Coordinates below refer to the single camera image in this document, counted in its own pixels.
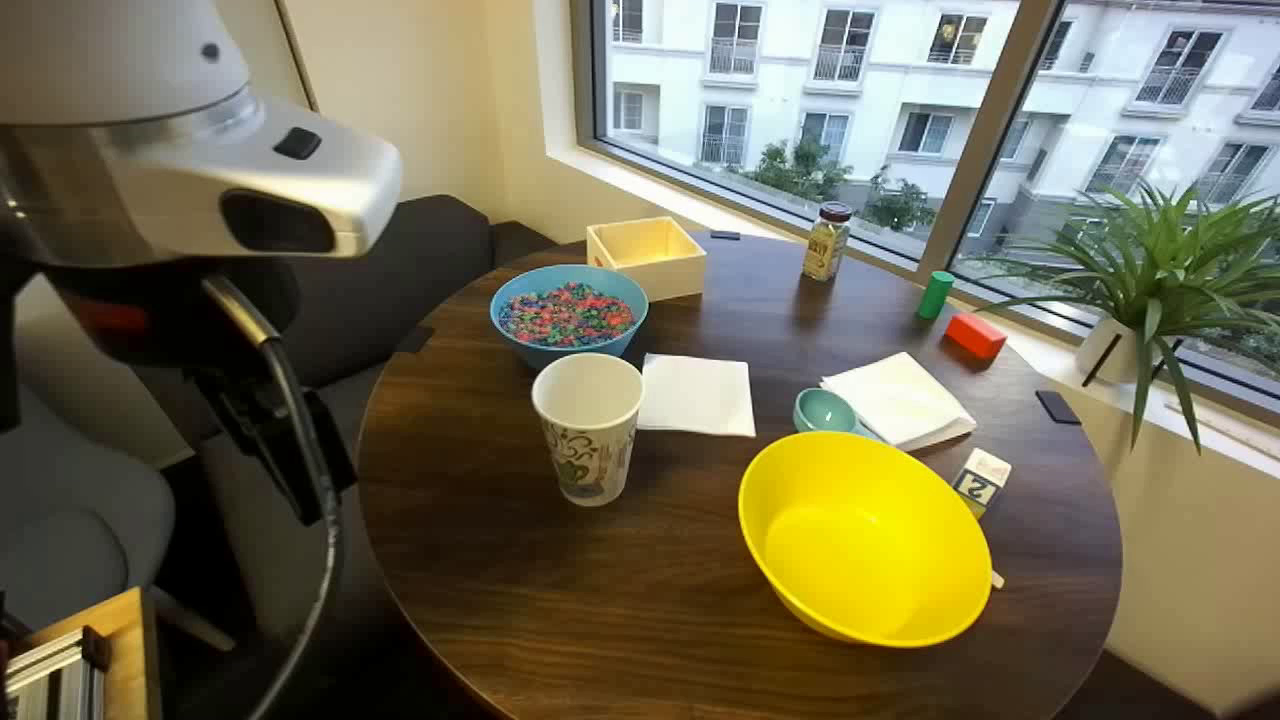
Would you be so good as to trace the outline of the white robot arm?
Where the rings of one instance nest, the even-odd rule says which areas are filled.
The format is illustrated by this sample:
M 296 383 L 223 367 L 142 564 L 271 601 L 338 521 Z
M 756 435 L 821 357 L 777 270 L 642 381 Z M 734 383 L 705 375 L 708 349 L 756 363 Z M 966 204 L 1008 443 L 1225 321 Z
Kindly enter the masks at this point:
M 271 383 L 287 257 L 368 252 L 401 151 L 250 88 L 213 0 L 0 0 L 0 279 L 122 363 Z

